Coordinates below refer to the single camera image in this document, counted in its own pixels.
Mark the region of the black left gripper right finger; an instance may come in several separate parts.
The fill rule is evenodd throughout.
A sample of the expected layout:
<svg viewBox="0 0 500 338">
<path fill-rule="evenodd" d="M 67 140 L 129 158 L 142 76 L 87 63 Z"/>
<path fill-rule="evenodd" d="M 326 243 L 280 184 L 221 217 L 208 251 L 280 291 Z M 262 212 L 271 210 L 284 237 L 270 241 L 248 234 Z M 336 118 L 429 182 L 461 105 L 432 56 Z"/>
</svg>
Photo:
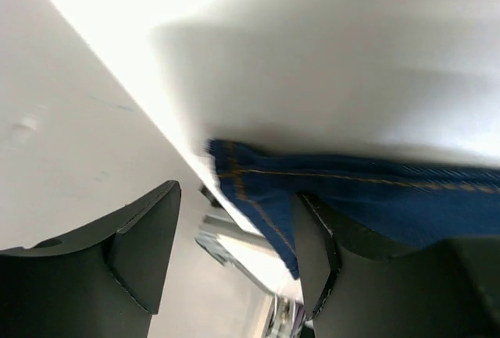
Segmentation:
<svg viewBox="0 0 500 338">
<path fill-rule="evenodd" d="M 417 250 L 316 197 L 295 195 L 290 206 L 316 336 L 498 336 L 497 237 L 448 239 Z"/>
</svg>

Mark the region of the dark blue denim trousers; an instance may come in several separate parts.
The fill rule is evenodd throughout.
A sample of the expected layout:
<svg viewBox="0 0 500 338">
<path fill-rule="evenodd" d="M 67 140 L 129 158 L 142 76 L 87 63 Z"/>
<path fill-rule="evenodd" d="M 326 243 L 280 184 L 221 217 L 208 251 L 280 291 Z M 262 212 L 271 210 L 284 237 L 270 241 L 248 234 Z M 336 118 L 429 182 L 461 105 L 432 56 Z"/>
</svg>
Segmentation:
<svg viewBox="0 0 500 338">
<path fill-rule="evenodd" d="M 318 197 L 373 231 L 410 247 L 499 232 L 496 169 L 391 162 L 345 155 L 267 155 L 213 139 L 219 188 L 299 277 L 290 198 Z"/>
</svg>

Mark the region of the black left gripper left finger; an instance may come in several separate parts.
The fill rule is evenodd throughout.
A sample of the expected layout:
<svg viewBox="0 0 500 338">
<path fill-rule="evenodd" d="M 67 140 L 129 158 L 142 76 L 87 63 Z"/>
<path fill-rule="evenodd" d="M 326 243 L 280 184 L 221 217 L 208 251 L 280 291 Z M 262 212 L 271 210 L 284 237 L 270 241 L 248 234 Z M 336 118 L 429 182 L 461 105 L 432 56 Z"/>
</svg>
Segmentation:
<svg viewBox="0 0 500 338">
<path fill-rule="evenodd" d="M 180 200 L 180 184 L 169 180 L 80 228 L 2 251 L 2 336 L 146 337 Z"/>
</svg>

